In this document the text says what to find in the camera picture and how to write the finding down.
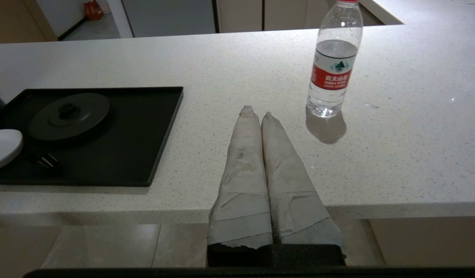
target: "tiled floor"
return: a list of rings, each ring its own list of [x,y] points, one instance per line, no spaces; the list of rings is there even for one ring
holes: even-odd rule
[[[347,264],[383,264],[366,223],[336,223],[345,236]],[[207,224],[3,227],[0,278],[41,267],[205,267],[206,234]]]
[[[85,41],[87,39],[119,39],[119,31],[112,14],[105,14],[100,20],[84,22],[64,41]]]

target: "black tray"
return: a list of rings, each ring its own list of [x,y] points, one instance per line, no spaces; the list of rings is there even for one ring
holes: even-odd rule
[[[50,144],[33,140],[28,124],[43,107],[77,93],[99,93],[110,101],[110,120],[80,141]],[[0,169],[0,185],[150,186],[169,136],[183,87],[29,89],[0,111],[0,129],[17,129],[24,149]],[[45,147],[64,168],[44,171],[24,157],[31,146]]]

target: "water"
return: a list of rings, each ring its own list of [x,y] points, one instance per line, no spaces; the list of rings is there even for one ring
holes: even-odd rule
[[[315,59],[325,59],[324,56],[330,58],[349,58],[357,54],[358,48],[346,41],[328,39],[317,44],[317,51],[323,56],[316,53]],[[333,117],[342,108],[346,91],[347,87],[340,90],[326,90],[310,81],[306,105],[316,116],[323,118]]]

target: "kitchen counter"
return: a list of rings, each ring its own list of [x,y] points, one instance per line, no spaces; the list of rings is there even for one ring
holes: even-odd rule
[[[207,222],[243,105],[280,119],[335,217],[475,216],[475,5],[363,2],[405,24],[364,29],[328,122],[305,112],[317,30],[0,44],[5,102],[26,88],[185,94],[149,188],[0,185],[0,225]]]

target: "red bag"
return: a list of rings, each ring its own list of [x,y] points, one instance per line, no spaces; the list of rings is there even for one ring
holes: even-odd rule
[[[85,15],[88,20],[99,20],[103,16],[103,11],[100,8],[100,5],[96,2],[96,0],[92,0],[90,2],[86,2],[83,4],[85,7]]]

